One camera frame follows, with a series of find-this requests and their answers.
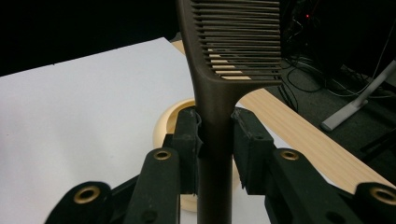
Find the black backdrop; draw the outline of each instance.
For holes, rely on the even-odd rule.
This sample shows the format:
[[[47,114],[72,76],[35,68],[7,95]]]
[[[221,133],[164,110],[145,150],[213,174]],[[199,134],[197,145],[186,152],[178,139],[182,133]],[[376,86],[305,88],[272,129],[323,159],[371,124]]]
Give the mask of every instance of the black backdrop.
[[[11,1],[0,6],[0,76],[178,31],[175,0]]]

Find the black comb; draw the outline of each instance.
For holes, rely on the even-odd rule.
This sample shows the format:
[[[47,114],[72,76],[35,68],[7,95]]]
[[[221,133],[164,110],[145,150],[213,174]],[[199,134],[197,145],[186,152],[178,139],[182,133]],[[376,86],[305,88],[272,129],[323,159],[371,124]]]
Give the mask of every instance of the black comb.
[[[231,223],[233,124],[245,94],[280,85],[279,3],[178,0],[180,32],[202,119],[198,223]]]

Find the black cable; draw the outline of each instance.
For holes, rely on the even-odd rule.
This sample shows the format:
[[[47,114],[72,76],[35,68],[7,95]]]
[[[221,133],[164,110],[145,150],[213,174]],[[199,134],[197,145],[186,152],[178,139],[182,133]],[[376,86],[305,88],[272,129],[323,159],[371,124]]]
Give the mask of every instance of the black cable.
[[[288,82],[290,83],[290,85],[293,86],[295,89],[297,89],[297,90],[299,90],[299,91],[304,91],[304,92],[316,92],[316,91],[320,91],[320,90],[323,89],[324,84],[323,84],[323,85],[319,85],[319,87],[318,87],[317,89],[315,89],[315,90],[304,90],[303,88],[298,87],[296,84],[294,84],[294,83],[290,80],[291,74],[292,74],[294,71],[297,71],[297,70],[303,71],[303,72],[305,72],[305,73],[307,73],[308,75],[311,75],[311,76],[314,75],[314,73],[313,73],[312,71],[310,71],[310,70],[308,70],[308,69],[306,69],[306,68],[303,68],[303,67],[294,67],[293,69],[291,69],[291,70],[288,72],[288,74],[286,75],[286,78],[288,79]]]

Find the white surface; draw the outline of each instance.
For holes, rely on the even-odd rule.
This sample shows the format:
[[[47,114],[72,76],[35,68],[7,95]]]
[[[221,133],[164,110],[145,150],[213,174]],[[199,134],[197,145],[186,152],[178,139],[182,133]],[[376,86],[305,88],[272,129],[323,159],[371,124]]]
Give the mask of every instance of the white surface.
[[[163,38],[1,77],[0,223],[43,223],[75,185],[138,175],[161,113],[192,96],[186,59]],[[263,197],[238,188],[233,222],[269,223]]]

